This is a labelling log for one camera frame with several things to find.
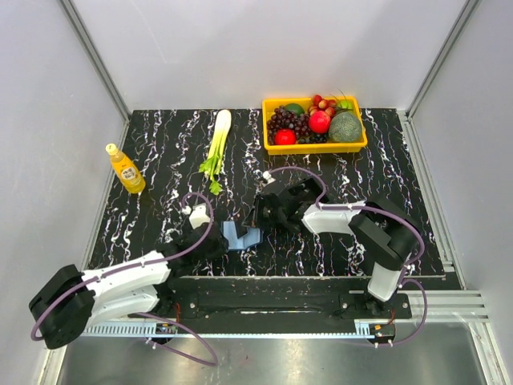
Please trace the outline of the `blue leather card holder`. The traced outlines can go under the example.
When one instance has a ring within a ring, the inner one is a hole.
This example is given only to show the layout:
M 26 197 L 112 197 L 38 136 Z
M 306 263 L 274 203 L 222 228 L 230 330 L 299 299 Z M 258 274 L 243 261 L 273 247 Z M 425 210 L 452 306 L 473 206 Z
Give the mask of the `blue leather card holder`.
M 263 241 L 260 229 L 244 226 L 239 221 L 224 221 L 221 232 L 228 243 L 228 251 L 244 251 Z

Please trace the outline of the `black card edgewise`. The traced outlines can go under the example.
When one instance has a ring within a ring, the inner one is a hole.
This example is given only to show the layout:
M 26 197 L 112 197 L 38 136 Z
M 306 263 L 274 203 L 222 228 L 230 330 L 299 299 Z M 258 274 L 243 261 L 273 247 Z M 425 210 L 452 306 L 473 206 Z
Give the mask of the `black card edgewise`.
M 239 237 L 245 237 L 248 235 L 256 237 L 261 235 L 261 230 L 256 227 L 253 219 L 250 216 L 246 217 L 240 222 L 237 227 L 237 231 Z

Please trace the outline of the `black plastic card box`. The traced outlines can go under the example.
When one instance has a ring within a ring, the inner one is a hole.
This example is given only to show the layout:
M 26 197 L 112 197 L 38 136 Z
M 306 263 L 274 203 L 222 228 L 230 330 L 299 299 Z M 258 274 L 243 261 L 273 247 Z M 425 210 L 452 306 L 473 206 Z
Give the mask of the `black plastic card box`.
M 323 188 L 320 183 L 310 177 L 287 186 L 279 194 L 279 197 L 286 208 L 298 210 L 303 205 L 313 205 L 322 191 Z

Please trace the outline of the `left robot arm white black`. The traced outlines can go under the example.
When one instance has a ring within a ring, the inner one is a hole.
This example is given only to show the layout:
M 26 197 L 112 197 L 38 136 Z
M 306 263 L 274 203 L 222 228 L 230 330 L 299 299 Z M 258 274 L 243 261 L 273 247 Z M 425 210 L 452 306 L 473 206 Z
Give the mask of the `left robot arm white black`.
M 177 240 L 157 245 L 134 260 L 80 271 L 60 268 L 30 300 L 30 337 L 54 350 L 75 341 L 88 327 L 135 313 L 171 313 L 174 298 L 159 290 L 169 278 L 190 274 L 200 261 L 223 257 L 228 242 L 217 225 L 203 224 Z

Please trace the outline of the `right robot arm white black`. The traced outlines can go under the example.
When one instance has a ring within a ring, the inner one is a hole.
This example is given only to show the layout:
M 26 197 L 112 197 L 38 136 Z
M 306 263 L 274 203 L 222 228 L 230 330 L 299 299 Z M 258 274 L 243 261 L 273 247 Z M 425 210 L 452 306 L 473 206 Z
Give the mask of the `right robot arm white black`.
M 392 299 L 406 274 L 413 252 L 425 250 L 418 225 L 392 201 L 375 198 L 353 204 L 330 204 L 324 184 L 312 177 L 281 187 L 271 179 L 255 195 L 244 225 L 262 231 L 339 233 L 356 237 L 373 263 L 364 301 L 366 311 L 380 318 L 394 306 Z

